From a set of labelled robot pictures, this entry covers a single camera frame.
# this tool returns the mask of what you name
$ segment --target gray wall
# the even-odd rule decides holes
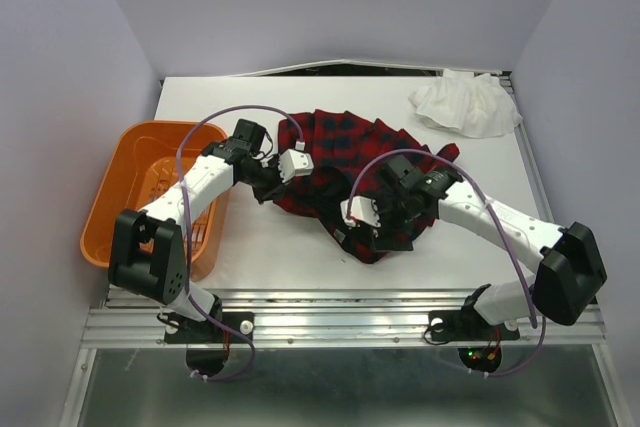
[[[593,226],[608,340],[640,421],[640,0],[553,0],[513,81],[556,220]]]
[[[106,275],[79,239],[156,75],[115,0],[0,0],[0,425],[57,425]]]
[[[327,60],[512,69],[550,0],[118,0],[163,75]]]

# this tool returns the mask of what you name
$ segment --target orange plastic laundry basket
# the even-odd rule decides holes
[[[124,209],[141,209],[178,180],[176,151],[194,125],[191,122],[149,121],[134,125],[122,134],[82,232],[80,248],[89,262],[109,267],[118,214]],[[184,171],[191,168],[204,147],[225,138],[226,134],[219,127],[203,125],[184,151]],[[213,270],[228,198],[228,192],[218,197],[193,223],[192,280],[200,280]]]

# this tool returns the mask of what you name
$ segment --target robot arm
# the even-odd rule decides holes
[[[192,219],[198,218],[212,201],[238,182],[251,185],[254,197],[262,203],[280,198],[293,177],[311,173],[311,156],[296,149],[276,155],[268,162],[255,159],[265,133],[264,127],[240,120],[230,138],[214,142],[202,151],[184,178]],[[179,183],[142,209],[121,212],[114,228],[109,282],[166,305],[181,316],[203,321],[184,290],[185,282],[190,282],[183,244],[185,231]],[[151,242],[151,252],[140,248],[141,244]],[[189,289],[196,303],[205,312],[211,312],[215,296],[194,283],[189,284]]]
[[[347,202],[341,206],[345,223],[354,226],[361,222],[374,230],[374,248],[376,244],[384,245],[385,238],[422,214],[459,225],[504,248],[486,205],[456,172],[436,167],[424,174],[405,157],[397,156],[383,163],[376,175],[391,194],[378,195],[376,199],[355,197],[350,219],[346,218]],[[537,310],[554,322],[574,324],[607,278],[591,230],[579,223],[567,229],[491,198],[487,202],[496,212],[518,259],[532,273],[527,284]],[[520,282],[484,285],[443,329],[468,334],[528,315]]]

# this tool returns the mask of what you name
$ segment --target plaid shirt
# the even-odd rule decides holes
[[[296,215],[317,217],[324,228],[340,244],[342,249],[360,261],[371,264],[386,255],[374,252],[368,238],[370,229],[349,229],[342,220],[340,202],[349,197],[356,177],[369,161],[378,155],[395,149],[420,149],[421,146],[404,129],[396,132],[380,119],[369,122],[350,112],[332,114],[316,110],[314,113],[293,114],[304,133],[305,150],[311,154],[314,171],[306,177],[296,177],[287,186],[284,198],[275,203]],[[283,120],[278,127],[278,150],[284,152],[297,140],[295,127]],[[438,155],[453,161],[460,151],[455,144],[448,144]],[[432,159],[408,154],[409,161],[423,172],[438,165]],[[359,192],[381,188],[372,168],[363,177]],[[424,215],[415,219],[408,234],[396,234],[399,241],[415,240],[435,219]]]

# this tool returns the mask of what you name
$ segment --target white tissue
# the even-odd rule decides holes
[[[427,127],[477,139],[513,132],[522,122],[497,77],[445,69],[442,77],[409,96]]]

